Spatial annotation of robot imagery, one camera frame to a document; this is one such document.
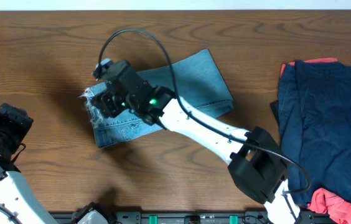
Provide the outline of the light blue denim jeans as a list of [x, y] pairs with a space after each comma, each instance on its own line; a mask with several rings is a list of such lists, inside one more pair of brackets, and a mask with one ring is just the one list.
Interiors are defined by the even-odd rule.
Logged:
[[[214, 118], [234, 109], [231, 93], [209, 50], [201, 50], [172, 66], [179, 94], [190, 105]], [[105, 84], [99, 83], [83, 93], [86, 98], [85, 108], [99, 148], [130, 141], [162, 129], [157, 124], [150, 126], [144, 123], [128, 110], [115, 118], [104, 118], [91, 101], [105, 89]]]

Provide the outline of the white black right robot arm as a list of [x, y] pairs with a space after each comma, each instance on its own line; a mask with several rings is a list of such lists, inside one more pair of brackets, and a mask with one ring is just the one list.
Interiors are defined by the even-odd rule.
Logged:
[[267, 131], [236, 128], [199, 111], [178, 92], [151, 86], [126, 60], [104, 60], [93, 76], [104, 81], [103, 91], [92, 98], [104, 118], [128, 110], [150, 126], [157, 124], [187, 136], [227, 164], [233, 183], [264, 205], [270, 222], [299, 221], [300, 209], [291, 198], [286, 177], [292, 162]]

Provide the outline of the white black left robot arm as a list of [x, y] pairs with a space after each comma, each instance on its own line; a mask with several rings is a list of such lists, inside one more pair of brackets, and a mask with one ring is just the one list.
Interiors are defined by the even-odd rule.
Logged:
[[26, 148], [22, 142], [32, 126], [27, 112], [7, 103], [0, 106], [0, 223], [60, 223], [32, 193], [15, 166]]

